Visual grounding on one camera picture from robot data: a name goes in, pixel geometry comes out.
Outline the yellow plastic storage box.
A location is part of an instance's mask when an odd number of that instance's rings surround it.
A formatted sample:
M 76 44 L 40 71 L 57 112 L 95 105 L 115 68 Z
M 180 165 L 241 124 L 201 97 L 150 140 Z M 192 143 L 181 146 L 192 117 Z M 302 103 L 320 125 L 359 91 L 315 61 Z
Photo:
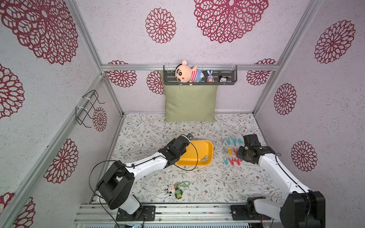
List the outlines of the yellow plastic storage box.
M 180 157 L 180 160 L 176 163 L 179 166 L 208 166 L 213 160 L 214 146 L 210 141 L 197 140 L 191 141 L 186 148 L 186 153 Z M 201 162 L 201 159 L 205 156 L 209 156 L 210 160 Z

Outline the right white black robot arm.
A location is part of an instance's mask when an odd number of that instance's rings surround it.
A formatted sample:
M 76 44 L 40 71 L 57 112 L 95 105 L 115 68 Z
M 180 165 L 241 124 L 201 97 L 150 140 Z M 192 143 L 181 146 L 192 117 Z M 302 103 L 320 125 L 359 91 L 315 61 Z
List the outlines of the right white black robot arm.
M 232 206 L 232 217 L 240 212 L 249 219 L 269 217 L 285 228 L 324 228 L 326 226 L 326 200 L 322 193 L 314 192 L 300 182 L 280 161 L 279 154 L 263 146 L 257 135 L 245 135 L 237 158 L 257 164 L 269 173 L 279 186 L 284 203 L 274 203 L 264 197 L 250 197 L 244 206 Z

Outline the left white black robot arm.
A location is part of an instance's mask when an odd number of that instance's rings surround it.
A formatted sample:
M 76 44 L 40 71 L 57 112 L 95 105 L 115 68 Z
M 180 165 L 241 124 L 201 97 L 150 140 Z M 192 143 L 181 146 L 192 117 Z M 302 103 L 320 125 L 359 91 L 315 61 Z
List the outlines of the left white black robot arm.
M 133 215 L 142 208 L 139 200 L 131 194 L 135 181 L 155 171 L 175 165 L 186 153 L 194 138 L 192 134 L 180 135 L 153 155 L 131 163 L 115 161 L 97 184 L 97 191 L 111 210 L 121 208 Z

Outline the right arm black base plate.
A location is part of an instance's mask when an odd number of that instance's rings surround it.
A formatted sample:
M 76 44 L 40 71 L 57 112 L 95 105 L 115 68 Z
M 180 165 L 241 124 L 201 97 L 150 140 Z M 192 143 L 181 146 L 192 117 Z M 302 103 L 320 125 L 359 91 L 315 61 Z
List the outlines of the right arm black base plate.
M 270 217 L 262 214 L 258 214 L 250 205 L 239 204 L 231 205 L 231 214 L 234 221 L 243 220 L 258 220 L 258 221 L 269 221 Z

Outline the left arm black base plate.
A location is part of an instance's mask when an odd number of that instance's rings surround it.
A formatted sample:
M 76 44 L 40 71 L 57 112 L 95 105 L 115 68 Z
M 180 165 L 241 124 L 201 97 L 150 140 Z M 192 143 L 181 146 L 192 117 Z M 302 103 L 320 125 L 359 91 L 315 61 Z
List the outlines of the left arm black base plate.
M 155 215 L 156 215 L 156 206 L 142 205 L 133 214 L 128 214 L 125 210 L 119 208 L 117 212 L 116 221 L 117 222 L 154 221 Z

